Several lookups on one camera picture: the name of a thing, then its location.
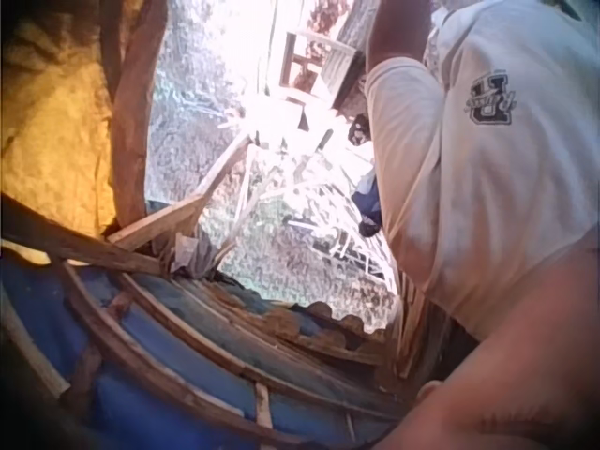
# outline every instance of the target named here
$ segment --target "wooden beam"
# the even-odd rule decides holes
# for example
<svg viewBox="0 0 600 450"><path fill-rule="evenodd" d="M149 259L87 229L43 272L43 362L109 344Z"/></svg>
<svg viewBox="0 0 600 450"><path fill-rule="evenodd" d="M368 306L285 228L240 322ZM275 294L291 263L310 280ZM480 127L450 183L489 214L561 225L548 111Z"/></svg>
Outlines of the wooden beam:
<svg viewBox="0 0 600 450"><path fill-rule="evenodd" d="M19 350L22 357L27 361L36 376L48 389L53 398L58 399L65 392L69 384L60 373L54 368L52 363L48 361L44 353L42 353L34 340L31 339L29 333L19 315L10 304L8 294L2 286L2 301L0 302L2 314L2 329L7 334L8 339Z"/></svg>
<svg viewBox="0 0 600 450"><path fill-rule="evenodd" d="M8 241L109 269L160 275L157 259L68 230L5 194L2 213L2 237Z"/></svg>
<svg viewBox="0 0 600 450"><path fill-rule="evenodd" d="M114 361L148 391L195 417L258 442L284 448L297 448L303 443L302 438L248 421L238 408L207 394L160 364L98 306L68 263L56 259L52 259L52 263L65 284L69 305L102 356Z"/></svg>
<svg viewBox="0 0 600 450"><path fill-rule="evenodd" d="M112 234L108 238L109 242L120 248L135 250L188 218L195 217L197 222L217 186L243 156L250 143L247 133L238 135L217 159L193 195Z"/></svg>
<svg viewBox="0 0 600 450"><path fill-rule="evenodd" d="M190 348L204 355L222 368L231 373L255 383L260 383L273 391L297 398L310 403L322 405L326 408L346 412L351 410L355 413L384 418L397 418L394 415L367 410L364 408L348 405L346 402L337 401L332 398L323 397L314 392L283 381L257 367L249 365L238 357L227 352L212 340L206 338L185 321L173 314L168 308L161 304L154 295L140 286L132 277L126 274L118 275L117 281L121 287L128 292L133 300L146 313L153 317L158 323L173 333L177 338L185 342Z"/></svg>
<svg viewBox="0 0 600 450"><path fill-rule="evenodd" d="M127 43L111 121L112 189L119 225L146 216L144 178L154 74L167 27L167 0L145 0Z"/></svg>
<svg viewBox="0 0 600 450"><path fill-rule="evenodd" d="M131 297L126 292L117 294L106 308L106 312L116 321L127 314ZM77 360L71 377L71 386L60 397L60 403L73 415L85 419L90 412L94 386L102 366L102 355L94 342L88 342Z"/></svg>

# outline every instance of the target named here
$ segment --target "white t-shirt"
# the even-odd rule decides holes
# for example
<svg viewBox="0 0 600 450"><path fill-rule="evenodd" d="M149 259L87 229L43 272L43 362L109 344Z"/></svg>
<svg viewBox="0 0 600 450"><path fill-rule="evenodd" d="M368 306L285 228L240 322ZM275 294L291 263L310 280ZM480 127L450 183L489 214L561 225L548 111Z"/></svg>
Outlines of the white t-shirt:
<svg viewBox="0 0 600 450"><path fill-rule="evenodd" d="M367 78L383 230L418 288L477 338L600 217L598 37L534 0L442 27L440 85L393 58Z"/></svg>

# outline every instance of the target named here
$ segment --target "t-shirt sleeve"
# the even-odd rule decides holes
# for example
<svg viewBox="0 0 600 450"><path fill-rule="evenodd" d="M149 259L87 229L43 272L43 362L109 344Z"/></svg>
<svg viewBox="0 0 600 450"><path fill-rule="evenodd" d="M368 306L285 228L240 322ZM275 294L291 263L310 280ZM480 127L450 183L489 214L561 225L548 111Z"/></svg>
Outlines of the t-shirt sleeve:
<svg viewBox="0 0 600 450"><path fill-rule="evenodd" d="M425 281L437 236L444 92L423 64L404 57L371 70L366 92L383 232L400 268L417 264L414 281Z"/></svg>

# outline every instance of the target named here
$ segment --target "man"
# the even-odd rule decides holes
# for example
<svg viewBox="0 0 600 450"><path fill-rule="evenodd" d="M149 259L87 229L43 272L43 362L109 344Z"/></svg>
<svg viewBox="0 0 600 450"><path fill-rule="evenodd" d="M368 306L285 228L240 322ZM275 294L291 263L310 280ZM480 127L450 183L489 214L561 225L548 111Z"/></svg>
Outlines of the man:
<svg viewBox="0 0 600 450"><path fill-rule="evenodd" d="M368 46L382 227L482 343L376 448L579 448L600 432L596 34L535 0L482 2L442 26L440 85L429 16L381 0Z"/></svg>

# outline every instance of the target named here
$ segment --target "logo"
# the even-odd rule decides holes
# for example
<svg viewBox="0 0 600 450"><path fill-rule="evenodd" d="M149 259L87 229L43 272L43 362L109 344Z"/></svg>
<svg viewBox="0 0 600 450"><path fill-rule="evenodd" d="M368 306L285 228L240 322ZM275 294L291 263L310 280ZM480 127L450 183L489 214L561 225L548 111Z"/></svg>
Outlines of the logo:
<svg viewBox="0 0 600 450"><path fill-rule="evenodd" d="M515 91L507 91L508 75L503 71L488 74L475 81L465 112L477 125L510 125L515 109Z"/></svg>

